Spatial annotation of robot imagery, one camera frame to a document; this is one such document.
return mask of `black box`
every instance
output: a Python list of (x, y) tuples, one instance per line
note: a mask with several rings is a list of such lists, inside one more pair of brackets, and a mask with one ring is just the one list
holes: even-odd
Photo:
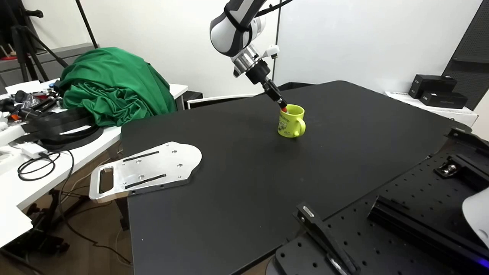
[(415, 74), (409, 90), (409, 96), (421, 97), (424, 91), (449, 93), (453, 90), (455, 85), (456, 81), (447, 74)]
[(424, 91), (420, 100), (424, 105), (443, 107), (443, 108), (462, 108), (467, 102), (467, 97), (459, 93), (446, 93), (446, 91)]

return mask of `yellow-green cup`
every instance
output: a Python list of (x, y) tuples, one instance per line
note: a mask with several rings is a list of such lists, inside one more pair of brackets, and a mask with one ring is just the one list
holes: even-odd
[(279, 111), (278, 133), (287, 139), (297, 139), (305, 134), (305, 110), (299, 105), (288, 104), (287, 113)]

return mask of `green cloth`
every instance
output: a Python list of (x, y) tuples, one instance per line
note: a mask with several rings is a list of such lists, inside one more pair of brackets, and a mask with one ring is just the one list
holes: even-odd
[(100, 126), (172, 113), (168, 82), (142, 58), (116, 47), (90, 50), (64, 68), (62, 107), (83, 107)]

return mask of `black table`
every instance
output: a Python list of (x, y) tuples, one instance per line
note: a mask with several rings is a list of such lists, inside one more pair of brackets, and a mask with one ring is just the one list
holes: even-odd
[(435, 152), (456, 122), (349, 82), (285, 91), (307, 133), (276, 134), (265, 96), (122, 128), (123, 154), (175, 140), (203, 162), (189, 183), (128, 198), (135, 273), (230, 273), (282, 244), (308, 201), (328, 217)]

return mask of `green object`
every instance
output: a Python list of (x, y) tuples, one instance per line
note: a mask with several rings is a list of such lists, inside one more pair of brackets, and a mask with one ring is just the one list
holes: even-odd
[(287, 113), (279, 111), (278, 133), (287, 139), (296, 139), (305, 134), (305, 110), (299, 105), (288, 104)]
[(90, 50), (64, 68), (62, 107), (83, 107), (100, 126), (166, 114), (175, 110), (169, 84), (142, 58), (122, 49)]

